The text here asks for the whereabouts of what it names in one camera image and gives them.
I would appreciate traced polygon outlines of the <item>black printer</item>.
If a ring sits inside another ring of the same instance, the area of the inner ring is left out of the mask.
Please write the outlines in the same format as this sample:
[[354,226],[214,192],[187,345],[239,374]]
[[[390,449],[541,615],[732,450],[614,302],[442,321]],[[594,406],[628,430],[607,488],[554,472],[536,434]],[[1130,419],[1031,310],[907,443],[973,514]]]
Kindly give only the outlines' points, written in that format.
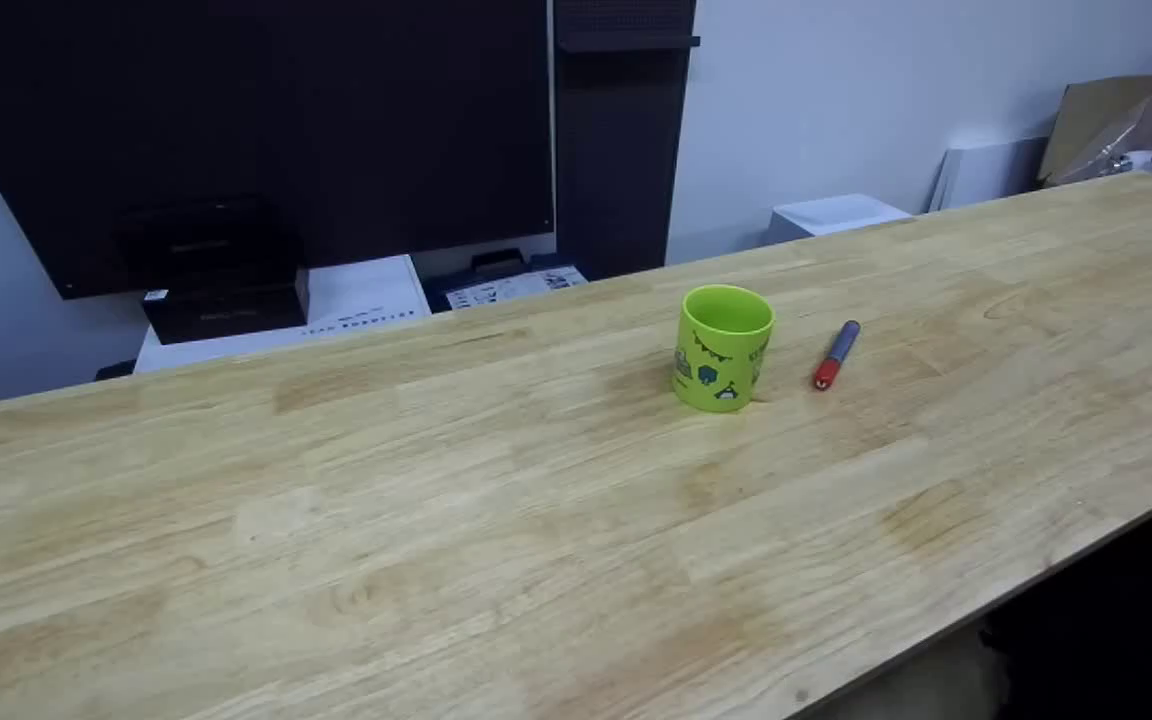
[[302,245],[252,194],[135,208],[116,232],[140,306],[163,345],[310,321]]

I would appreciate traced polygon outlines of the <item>large black board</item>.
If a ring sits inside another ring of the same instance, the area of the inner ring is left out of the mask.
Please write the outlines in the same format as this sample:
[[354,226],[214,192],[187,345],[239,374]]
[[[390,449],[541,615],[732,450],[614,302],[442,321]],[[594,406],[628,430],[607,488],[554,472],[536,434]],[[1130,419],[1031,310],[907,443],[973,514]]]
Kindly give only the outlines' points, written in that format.
[[0,194],[61,294],[255,198],[312,265],[554,225],[543,0],[0,0]]

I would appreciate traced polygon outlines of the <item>white paper booklet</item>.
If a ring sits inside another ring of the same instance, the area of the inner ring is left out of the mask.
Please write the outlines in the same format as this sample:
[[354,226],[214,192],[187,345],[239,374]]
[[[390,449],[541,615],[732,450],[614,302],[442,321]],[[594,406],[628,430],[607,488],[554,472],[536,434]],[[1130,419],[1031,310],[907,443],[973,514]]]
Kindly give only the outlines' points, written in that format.
[[519,277],[464,282],[464,288],[452,288],[445,294],[447,294],[447,306],[483,306],[483,302],[514,302],[514,300],[527,300],[527,294],[548,294],[548,291],[581,288],[581,282],[589,282],[589,277],[577,265],[562,265],[562,268],[534,268]]

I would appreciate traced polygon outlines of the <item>red and grey marker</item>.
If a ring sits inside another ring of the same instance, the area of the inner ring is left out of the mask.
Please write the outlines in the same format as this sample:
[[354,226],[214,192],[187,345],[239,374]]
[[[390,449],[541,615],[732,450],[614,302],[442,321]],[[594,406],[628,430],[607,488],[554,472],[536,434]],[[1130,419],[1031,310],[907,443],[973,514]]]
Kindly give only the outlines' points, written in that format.
[[822,356],[822,362],[812,368],[812,387],[830,393],[846,368],[846,360],[851,356],[859,341],[859,321],[846,321],[840,331],[833,335],[830,350]]

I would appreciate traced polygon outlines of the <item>white box with print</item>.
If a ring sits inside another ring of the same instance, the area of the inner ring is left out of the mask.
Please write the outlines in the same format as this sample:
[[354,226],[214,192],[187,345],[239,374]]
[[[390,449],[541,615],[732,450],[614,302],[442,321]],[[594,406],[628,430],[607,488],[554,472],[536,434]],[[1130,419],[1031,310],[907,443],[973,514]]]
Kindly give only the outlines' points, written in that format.
[[328,265],[310,272],[310,321],[298,328],[264,328],[214,341],[163,345],[143,331],[132,371],[170,371],[230,356],[252,356],[271,346],[298,346],[312,341],[335,341],[357,331],[378,331],[427,314],[427,294],[420,288],[417,265],[410,257],[381,257],[357,265]]

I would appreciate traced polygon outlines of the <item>white leaning panel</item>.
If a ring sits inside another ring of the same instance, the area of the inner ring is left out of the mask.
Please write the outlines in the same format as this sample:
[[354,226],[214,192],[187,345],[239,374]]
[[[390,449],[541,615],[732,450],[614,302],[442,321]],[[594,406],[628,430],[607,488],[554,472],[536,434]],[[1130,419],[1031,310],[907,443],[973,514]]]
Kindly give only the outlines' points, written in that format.
[[967,208],[1029,192],[1046,136],[958,136],[930,187],[930,210]]

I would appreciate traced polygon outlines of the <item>brown cardboard box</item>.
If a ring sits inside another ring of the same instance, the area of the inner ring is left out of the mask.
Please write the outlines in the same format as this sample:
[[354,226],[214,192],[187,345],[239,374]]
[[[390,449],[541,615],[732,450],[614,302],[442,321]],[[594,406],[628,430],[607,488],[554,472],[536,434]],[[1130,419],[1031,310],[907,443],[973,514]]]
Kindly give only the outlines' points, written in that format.
[[1152,74],[1070,82],[1046,144],[1040,182],[1152,170]]

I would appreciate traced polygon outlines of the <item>green plastic mug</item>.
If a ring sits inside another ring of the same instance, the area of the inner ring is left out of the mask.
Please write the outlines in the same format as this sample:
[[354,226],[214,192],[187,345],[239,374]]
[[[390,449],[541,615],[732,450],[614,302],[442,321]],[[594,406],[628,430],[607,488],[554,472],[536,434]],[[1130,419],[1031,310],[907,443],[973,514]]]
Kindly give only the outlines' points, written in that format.
[[697,282],[679,302],[674,393],[701,412],[754,403],[776,306],[740,282]]

